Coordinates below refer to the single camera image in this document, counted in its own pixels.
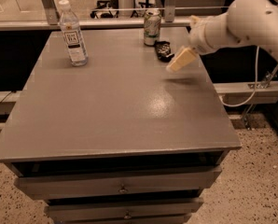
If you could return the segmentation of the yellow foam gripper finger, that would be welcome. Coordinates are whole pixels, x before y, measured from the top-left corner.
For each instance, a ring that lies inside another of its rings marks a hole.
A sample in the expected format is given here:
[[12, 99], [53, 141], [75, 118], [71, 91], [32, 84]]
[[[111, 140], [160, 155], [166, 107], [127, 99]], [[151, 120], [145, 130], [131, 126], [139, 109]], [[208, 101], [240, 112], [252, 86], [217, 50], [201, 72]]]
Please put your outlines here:
[[194, 62], [198, 57], [198, 53], [190, 47], [181, 47], [176, 52], [175, 56], [171, 59], [166, 66], [166, 70], [171, 73], [175, 73], [185, 67], [186, 65]]

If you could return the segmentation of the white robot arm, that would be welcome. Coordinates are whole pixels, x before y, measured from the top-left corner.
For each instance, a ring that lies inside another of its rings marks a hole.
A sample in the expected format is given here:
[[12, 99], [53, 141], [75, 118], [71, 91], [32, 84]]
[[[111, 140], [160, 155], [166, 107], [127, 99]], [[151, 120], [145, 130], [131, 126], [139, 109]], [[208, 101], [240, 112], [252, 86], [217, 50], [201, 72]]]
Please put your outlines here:
[[278, 6], [269, 0], [234, 0], [223, 14], [190, 16], [189, 27], [188, 45], [166, 66], [169, 72], [223, 48], [257, 46], [278, 62]]

